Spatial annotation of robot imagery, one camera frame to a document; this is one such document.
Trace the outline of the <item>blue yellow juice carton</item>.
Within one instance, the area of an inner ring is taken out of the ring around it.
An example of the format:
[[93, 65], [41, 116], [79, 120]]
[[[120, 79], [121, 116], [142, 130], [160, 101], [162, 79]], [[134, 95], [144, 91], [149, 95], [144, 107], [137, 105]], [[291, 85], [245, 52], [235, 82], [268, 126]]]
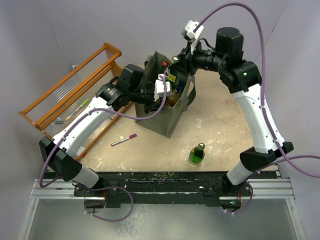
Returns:
[[179, 80], [178, 86], [175, 89], [174, 94], [172, 95], [174, 97], [174, 99], [178, 100], [181, 95], [181, 92], [182, 92], [182, 79]]

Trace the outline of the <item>green canvas bag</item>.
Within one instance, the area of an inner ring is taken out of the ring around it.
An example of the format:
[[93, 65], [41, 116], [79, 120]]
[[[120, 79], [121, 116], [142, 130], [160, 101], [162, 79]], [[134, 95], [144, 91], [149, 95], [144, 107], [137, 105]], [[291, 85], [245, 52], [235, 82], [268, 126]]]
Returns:
[[[170, 62], [171, 60], [157, 51], [147, 57], [144, 61], [143, 86], [148, 82], [154, 83], [158, 75], [164, 72], [165, 68], [162, 67], [162, 62], [164, 61]], [[196, 97], [195, 86], [189, 91], [190, 85], [195, 84], [195, 77], [181, 76], [179, 80], [179, 91], [177, 94], [167, 97], [167, 100], [174, 102], [174, 105], [171, 106], [167, 103], [156, 116], [146, 120], [136, 120], [135, 122], [138, 125], [167, 138], [172, 136], [183, 112], [188, 110], [188, 107]]]

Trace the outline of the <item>cola glass bottle red cap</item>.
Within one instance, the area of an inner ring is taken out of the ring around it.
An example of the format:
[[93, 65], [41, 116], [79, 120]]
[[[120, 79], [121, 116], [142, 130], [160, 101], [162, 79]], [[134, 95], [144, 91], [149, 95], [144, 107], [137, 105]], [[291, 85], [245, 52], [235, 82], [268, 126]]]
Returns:
[[161, 62], [161, 73], [164, 74], [165, 71], [167, 70], [169, 66], [169, 62], [168, 61], [162, 61]]

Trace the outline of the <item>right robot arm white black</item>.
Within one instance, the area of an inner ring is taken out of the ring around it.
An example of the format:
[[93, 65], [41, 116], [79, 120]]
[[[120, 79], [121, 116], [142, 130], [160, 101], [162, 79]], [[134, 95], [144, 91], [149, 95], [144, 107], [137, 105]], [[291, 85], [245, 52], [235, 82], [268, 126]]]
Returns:
[[253, 147], [240, 153], [239, 163], [222, 177], [223, 192], [233, 196], [255, 171], [290, 153], [294, 146], [277, 130], [262, 93], [262, 77], [257, 65], [243, 59], [244, 36], [237, 28], [222, 27], [216, 32], [215, 47], [204, 50], [200, 43], [203, 29], [198, 22], [188, 22], [182, 31], [187, 46], [169, 68], [186, 76], [195, 75], [198, 69], [217, 72], [242, 108]]

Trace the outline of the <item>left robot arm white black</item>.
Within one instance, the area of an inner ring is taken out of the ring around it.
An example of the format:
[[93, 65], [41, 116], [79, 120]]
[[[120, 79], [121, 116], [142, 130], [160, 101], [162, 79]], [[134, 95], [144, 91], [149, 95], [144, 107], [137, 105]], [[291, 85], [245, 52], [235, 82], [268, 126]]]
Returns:
[[53, 138], [43, 137], [40, 150], [44, 160], [39, 186], [46, 188], [54, 180], [44, 183], [48, 168], [56, 173], [56, 179], [73, 181], [82, 185], [91, 196], [98, 196], [104, 189], [103, 178], [91, 168], [75, 160], [84, 141], [107, 119], [118, 115], [135, 120], [136, 117], [120, 112], [122, 107], [133, 102], [152, 109], [158, 100], [162, 100], [151, 118], [160, 113], [165, 105], [170, 86], [166, 83], [166, 74], [157, 73], [143, 83], [146, 70], [133, 64], [125, 66], [119, 76], [102, 85], [85, 109], [61, 132]]

